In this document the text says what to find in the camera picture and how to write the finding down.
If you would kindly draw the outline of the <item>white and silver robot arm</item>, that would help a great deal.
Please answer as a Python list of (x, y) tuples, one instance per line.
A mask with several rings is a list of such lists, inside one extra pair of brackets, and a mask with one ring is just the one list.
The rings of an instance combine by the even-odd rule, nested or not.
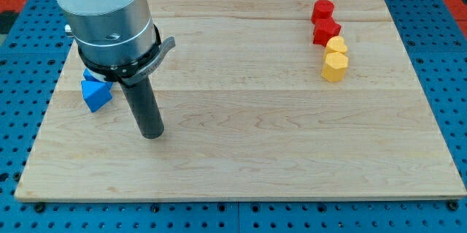
[(147, 0), (56, 1), (82, 53), (94, 64), (130, 64), (155, 44)]

